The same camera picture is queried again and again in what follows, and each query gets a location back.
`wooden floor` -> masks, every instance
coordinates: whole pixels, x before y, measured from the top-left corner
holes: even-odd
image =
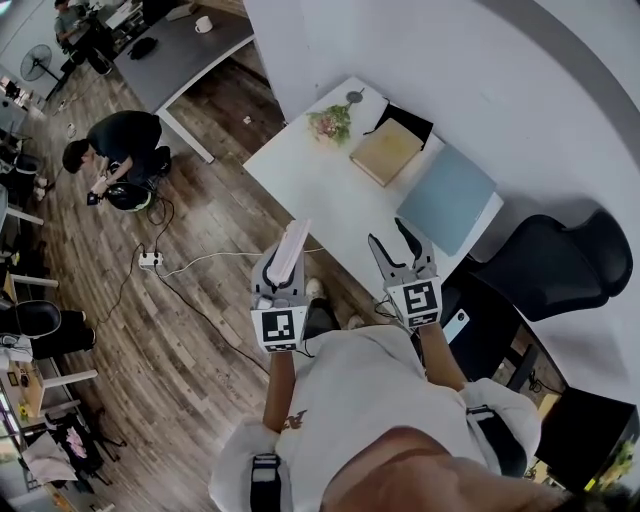
[[[80,99],[55,112],[60,101],[85,89]],[[228,61],[175,108],[217,160],[204,164],[175,135],[163,134],[174,161],[160,193],[176,209],[160,239],[164,270],[213,252],[264,251],[290,216],[242,163],[282,128],[270,90]],[[52,178],[60,168],[69,123],[83,136],[98,120],[124,109],[141,106],[116,70],[106,78],[78,70],[43,115],[29,119],[24,131],[37,142],[26,150],[45,159]],[[248,125],[243,123],[247,115],[253,120]],[[48,243],[46,264],[61,283],[57,301],[64,308],[84,309],[92,324],[115,303],[134,248],[139,243],[152,248],[160,230],[145,213],[123,213],[106,203],[86,206],[94,181],[63,171],[36,209],[47,221],[42,238]],[[313,241],[308,245],[318,247]],[[207,494],[211,467],[239,420],[261,411],[266,391],[263,372],[225,345],[267,364],[255,344],[248,309],[255,260],[216,257],[169,278],[215,329],[135,264],[120,305],[98,330],[97,346],[63,361],[71,371],[98,370],[98,378],[76,390],[92,407],[104,406],[106,430],[129,443],[120,450],[120,462],[105,465],[113,485],[95,484],[118,512],[215,510]],[[327,284],[342,322],[354,312],[373,321],[368,294],[327,253],[308,255],[306,272]]]

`black backpack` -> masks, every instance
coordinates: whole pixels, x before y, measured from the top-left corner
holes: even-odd
[[[157,39],[152,37],[143,37],[139,41],[133,43],[133,47],[129,50],[129,57],[131,60],[140,60],[146,57],[158,44]]]

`black wrist strap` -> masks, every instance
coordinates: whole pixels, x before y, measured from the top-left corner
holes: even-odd
[[[280,512],[282,484],[278,467],[280,457],[263,453],[253,458],[251,469],[251,512]]]

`person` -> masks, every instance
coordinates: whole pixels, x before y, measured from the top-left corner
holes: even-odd
[[[103,31],[97,26],[88,26],[90,22],[85,19],[88,5],[87,0],[79,0],[71,6],[69,0],[55,0],[58,11],[54,24],[56,38],[63,49],[79,52],[96,72],[106,75],[111,72],[108,61],[113,61],[116,53],[112,41]]]
[[[312,279],[306,292],[313,358],[271,354],[262,420],[244,420],[214,467],[220,510],[608,510],[504,476],[521,459],[521,477],[536,450],[536,408],[490,379],[467,382],[437,323],[419,330],[423,368],[404,330],[356,317],[340,331],[322,284]],[[503,449],[478,428],[483,415],[501,418]]]
[[[62,164],[71,174],[81,168],[97,170],[99,174],[109,169],[111,175],[99,179],[91,189],[99,196],[124,178],[136,185],[153,187],[149,180],[166,174],[171,163],[168,147],[156,150],[161,135],[158,116],[133,110],[117,112],[94,125],[86,139],[71,142]],[[105,159],[99,169],[97,157]]]

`table leg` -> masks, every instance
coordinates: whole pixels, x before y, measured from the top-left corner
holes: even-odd
[[[167,123],[167,125],[169,125],[169,127],[174,132],[176,132],[180,137],[182,137],[182,139],[187,144],[189,144],[189,146],[191,146],[196,151],[196,153],[198,153],[204,159],[205,162],[210,164],[215,160],[215,157],[211,153],[209,153],[205,149],[205,147],[202,144],[200,144],[196,140],[196,138],[193,135],[191,135],[189,131],[184,126],[182,126],[175,117],[173,117],[169,113],[166,107],[160,108],[160,110],[158,110],[156,114],[160,119],[162,119],[165,123]]]
[[[10,206],[7,207],[7,215],[11,215],[13,217],[17,217],[22,220],[27,220],[29,222],[33,222],[34,224],[39,224],[40,226],[44,224],[44,220],[42,220],[40,217],[34,217],[33,215],[29,215],[27,213],[14,210]]]
[[[22,284],[32,284],[34,286],[51,286],[52,288],[57,288],[60,286],[60,283],[55,279],[42,279],[40,277],[29,277],[29,276],[17,276],[15,274],[11,274],[11,279],[14,283],[22,283]]]
[[[56,386],[66,386],[67,384],[73,384],[74,382],[80,382],[81,380],[94,379],[97,376],[98,372],[96,370],[72,373],[71,375],[63,375],[61,377],[54,377],[53,379],[43,379],[42,387],[44,389],[50,389]]]

